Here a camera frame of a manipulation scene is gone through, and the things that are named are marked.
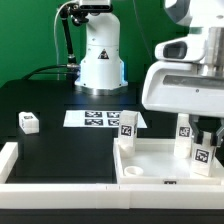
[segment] black tabletop surface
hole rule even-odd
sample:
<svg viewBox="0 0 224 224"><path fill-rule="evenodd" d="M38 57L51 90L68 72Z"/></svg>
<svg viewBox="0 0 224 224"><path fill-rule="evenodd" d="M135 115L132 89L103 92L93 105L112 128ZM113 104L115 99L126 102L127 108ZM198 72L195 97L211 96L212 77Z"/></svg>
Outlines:
<svg viewBox="0 0 224 224"><path fill-rule="evenodd" d="M19 143L7 183L116 183L113 139L117 128L65 128L66 110L140 111L148 128L140 138L174 138L176 114L145 111L141 86L126 93L92 96L70 81L14 80L0 88L0 148ZM18 114L33 112L38 134L25 135ZM222 210L0 210L0 223L222 223Z"/></svg>

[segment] white cube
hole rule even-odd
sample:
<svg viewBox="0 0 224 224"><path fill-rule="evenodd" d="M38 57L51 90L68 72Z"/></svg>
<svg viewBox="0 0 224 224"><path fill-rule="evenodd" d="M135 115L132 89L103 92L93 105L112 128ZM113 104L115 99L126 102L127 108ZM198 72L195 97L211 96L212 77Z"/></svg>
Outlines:
<svg viewBox="0 0 224 224"><path fill-rule="evenodd" d="M34 134L39 132L39 120L31 112L19 113L19 126L25 134Z"/></svg>

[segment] white plastic container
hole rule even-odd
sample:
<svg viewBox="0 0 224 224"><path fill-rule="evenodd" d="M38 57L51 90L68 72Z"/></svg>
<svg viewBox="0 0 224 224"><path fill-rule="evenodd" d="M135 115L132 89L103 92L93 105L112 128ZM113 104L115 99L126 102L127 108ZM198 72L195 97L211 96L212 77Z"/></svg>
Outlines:
<svg viewBox="0 0 224 224"><path fill-rule="evenodd" d="M131 157L135 154L137 137L138 112L124 110L120 114L118 144L122 157Z"/></svg>
<svg viewBox="0 0 224 224"><path fill-rule="evenodd" d="M174 156L181 159L189 158L192 148L192 129L188 114L178 114Z"/></svg>

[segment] green wall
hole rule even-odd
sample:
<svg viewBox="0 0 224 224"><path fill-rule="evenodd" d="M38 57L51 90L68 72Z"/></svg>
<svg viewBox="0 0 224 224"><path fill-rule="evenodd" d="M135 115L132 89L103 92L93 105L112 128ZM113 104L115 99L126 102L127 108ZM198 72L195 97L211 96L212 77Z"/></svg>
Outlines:
<svg viewBox="0 0 224 224"><path fill-rule="evenodd" d="M60 3L65 1L0 1L0 86L36 68L56 64L53 23L56 7ZM137 25L133 0L113 0L113 5L114 14L121 23L120 57L127 65L128 81L142 82L152 61ZM157 43L184 36L187 29L169 20L163 10L163 1L136 0L136 7L154 61L154 47ZM60 62L66 63L60 20L58 37ZM85 26L73 26L72 38L80 62L85 55Z"/></svg>

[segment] printed marker sheet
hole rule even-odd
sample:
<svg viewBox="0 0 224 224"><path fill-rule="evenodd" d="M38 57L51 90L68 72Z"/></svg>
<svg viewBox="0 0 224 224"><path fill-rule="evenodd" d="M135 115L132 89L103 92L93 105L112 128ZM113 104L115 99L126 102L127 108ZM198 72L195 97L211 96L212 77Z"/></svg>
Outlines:
<svg viewBox="0 0 224 224"><path fill-rule="evenodd" d="M63 127L118 128L121 111L67 110ZM138 112L138 128L147 128Z"/></svg>

